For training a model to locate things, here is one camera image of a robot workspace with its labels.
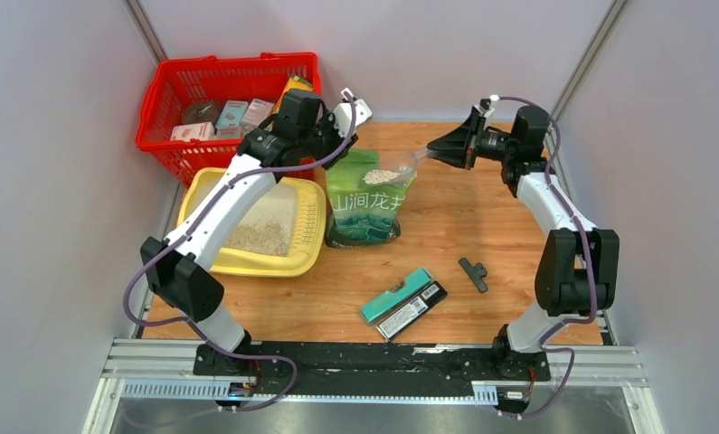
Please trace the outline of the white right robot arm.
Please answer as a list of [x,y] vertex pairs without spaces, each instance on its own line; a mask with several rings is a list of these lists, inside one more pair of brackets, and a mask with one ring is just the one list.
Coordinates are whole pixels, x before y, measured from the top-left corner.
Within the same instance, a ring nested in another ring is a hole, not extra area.
[[510,131],[491,127],[492,107],[481,100],[467,119],[430,141],[431,159],[469,170],[479,158],[501,164],[501,179],[535,218],[546,242],[535,274],[535,301],[496,339],[491,354],[499,376],[512,379],[528,363],[526,354],[572,324],[590,324],[615,300],[620,237],[583,216],[563,192],[545,141],[558,128],[551,115],[522,100]]

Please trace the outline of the black bag sealing clip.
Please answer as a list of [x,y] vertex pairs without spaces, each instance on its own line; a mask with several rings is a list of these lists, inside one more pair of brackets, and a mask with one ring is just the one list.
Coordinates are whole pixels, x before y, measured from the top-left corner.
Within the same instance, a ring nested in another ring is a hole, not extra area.
[[481,294],[487,293],[488,286],[485,281],[485,278],[487,277],[486,267],[481,262],[471,263],[465,257],[459,259],[459,265],[464,270],[477,291]]

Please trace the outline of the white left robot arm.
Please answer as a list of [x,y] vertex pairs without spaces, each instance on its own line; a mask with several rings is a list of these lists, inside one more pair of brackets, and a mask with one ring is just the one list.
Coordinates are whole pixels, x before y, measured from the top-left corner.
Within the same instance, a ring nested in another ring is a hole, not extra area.
[[249,369],[252,352],[210,269],[243,217],[285,174],[327,169],[355,143],[356,130],[373,112],[350,89],[341,95],[341,103],[327,109],[312,91],[287,91],[279,110],[243,137],[221,179],[194,211],[163,239],[149,237],[141,245],[144,266],[136,277],[216,347],[217,363],[231,375]]

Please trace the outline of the green cat litter bag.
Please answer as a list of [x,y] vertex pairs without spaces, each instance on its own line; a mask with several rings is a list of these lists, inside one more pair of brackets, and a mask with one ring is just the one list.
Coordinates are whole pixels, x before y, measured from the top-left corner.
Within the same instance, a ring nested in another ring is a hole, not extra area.
[[402,235],[398,213],[414,175],[381,168],[381,156],[352,148],[326,171],[331,214],[325,241],[330,248],[382,245]]

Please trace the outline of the clear plastic litter scoop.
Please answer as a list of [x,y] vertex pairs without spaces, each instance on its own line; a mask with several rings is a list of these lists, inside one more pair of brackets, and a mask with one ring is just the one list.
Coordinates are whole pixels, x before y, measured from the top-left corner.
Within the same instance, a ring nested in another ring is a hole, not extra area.
[[415,177],[419,166],[432,154],[431,150],[424,147],[384,158],[375,169],[363,176],[362,181],[370,186],[407,184]]

